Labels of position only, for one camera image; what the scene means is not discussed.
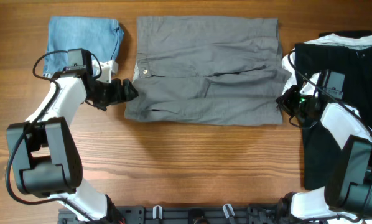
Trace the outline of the grey shorts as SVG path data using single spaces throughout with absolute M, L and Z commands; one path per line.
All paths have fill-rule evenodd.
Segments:
M 143 16 L 125 117 L 222 126 L 280 125 L 282 67 L 276 18 Z

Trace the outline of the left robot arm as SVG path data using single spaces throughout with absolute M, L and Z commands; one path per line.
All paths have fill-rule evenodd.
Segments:
M 71 49 L 65 54 L 67 65 L 48 79 L 50 90 L 37 110 L 7 128 L 6 190 L 24 205 L 58 202 L 80 223 L 125 223 L 112 200 L 83 178 L 69 125 L 83 103 L 106 111 L 137 98 L 138 92 L 128 79 L 101 80 L 103 71 L 94 73 L 97 57 L 90 51 Z

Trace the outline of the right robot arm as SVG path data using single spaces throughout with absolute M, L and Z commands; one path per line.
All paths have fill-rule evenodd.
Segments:
M 291 118 L 320 123 L 342 150 L 326 186 L 291 197 L 289 211 L 299 223 L 372 223 L 372 129 L 341 102 L 344 81 L 344 74 L 323 70 L 316 82 L 308 82 L 311 94 L 292 85 L 276 99 Z

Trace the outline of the folded blue denim shorts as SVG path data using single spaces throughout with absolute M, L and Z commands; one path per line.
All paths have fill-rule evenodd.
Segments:
M 116 19 L 54 16 L 49 21 L 49 36 L 43 74 L 51 77 L 67 65 L 64 50 L 85 49 L 100 62 L 116 60 L 124 31 Z

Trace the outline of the black garment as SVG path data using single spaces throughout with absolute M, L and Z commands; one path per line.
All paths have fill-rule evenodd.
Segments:
M 284 65 L 299 71 L 334 98 L 352 106 L 372 129 L 372 34 L 322 34 L 318 39 L 297 44 Z M 341 149 L 318 118 L 307 119 L 302 132 L 307 190 L 328 182 Z

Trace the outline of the black mounting rail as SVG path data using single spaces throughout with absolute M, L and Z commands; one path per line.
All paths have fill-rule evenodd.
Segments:
M 118 207 L 128 224 L 188 224 L 199 223 L 291 223 L 287 216 L 280 216 L 276 204 L 250 204 L 246 207 L 232 205 L 221 207 Z

